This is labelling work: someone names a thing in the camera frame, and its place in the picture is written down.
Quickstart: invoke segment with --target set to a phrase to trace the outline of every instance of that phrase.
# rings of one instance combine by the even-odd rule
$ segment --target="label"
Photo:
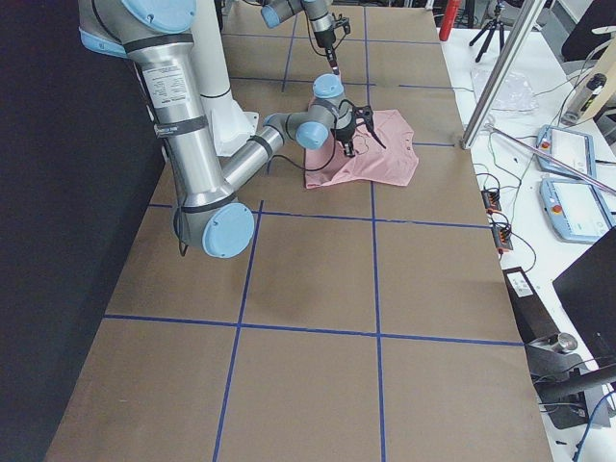
[[[516,294],[518,294],[518,297],[532,295],[532,289],[528,286],[528,283],[524,279],[524,275],[521,272],[510,272],[507,274],[507,278],[509,278],[509,282],[511,283],[513,290],[516,291]]]
[[[143,72],[152,103],[157,109],[191,101],[181,65],[166,65]]]

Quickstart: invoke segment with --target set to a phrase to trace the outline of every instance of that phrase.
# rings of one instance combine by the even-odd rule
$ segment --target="red cylinder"
[[[460,3],[462,3],[462,0],[448,1],[447,9],[445,10],[445,17],[443,18],[443,22],[441,23],[441,32],[439,33],[439,39],[441,41],[448,40],[449,33],[451,32],[451,28],[453,27],[453,21],[455,21],[455,17],[458,15]]]

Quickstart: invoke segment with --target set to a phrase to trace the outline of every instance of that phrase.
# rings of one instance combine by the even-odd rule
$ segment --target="tripod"
[[[481,36],[485,34],[486,31],[488,31],[488,37],[483,42],[483,45],[481,46],[481,49],[479,50],[479,54],[475,58],[476,63],[481,61],[481,57],[483,56],[483,54],[486,51],[488,51],[488,47],[490,46],[490,40],[492,40],[492,36],[494,35],[494,32],[497,29],[499,29],[500,51],[502,51],[502,48],[504,47],[504,24],[501,21],[502,10],[504,10],[504,5],[502,4],[502,0],[497,0],[497,4],[494,7],[494,19],[492,19],[485,26],[483,26],[481,31],[479,31],[479,33],[475,36],[475,38],[473,38],[471,42],[469,43],[469,46],[475,45],[475,43],[481,38]]]

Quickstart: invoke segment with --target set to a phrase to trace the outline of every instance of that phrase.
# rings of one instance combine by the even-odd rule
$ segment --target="folded fabric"
[[[306,188],[336,185],[353,180],[371,180],[395,186],[407,186],[417,168],[419,159],[413,150],[413,129],[396,110],[374,111],[374,131],[386,149],[376,142],[365,125],[355,130],[353,145],[355,157],[346,157],[336,142],[332,161],[318,171],[306,171]],[[334,139],[321,149],[306,149],[305,166],[319,168],[331,157]]]

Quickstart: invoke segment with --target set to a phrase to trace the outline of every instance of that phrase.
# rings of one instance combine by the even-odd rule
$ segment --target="pink cloth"
[[[339,143],[331,163],[319,171],[307,171],[306,188],[336,185],[353,180],[372,180],[395,186],[407,186],[419,159],[413,150],[413,129],[396,110],[374,111],[374,131],[387,149],[378,144],[366,126],[353,136],[355,157],[346,157]],[[306,149],[306,168],[319,168],[331,157],[330,135],[318,150]]]

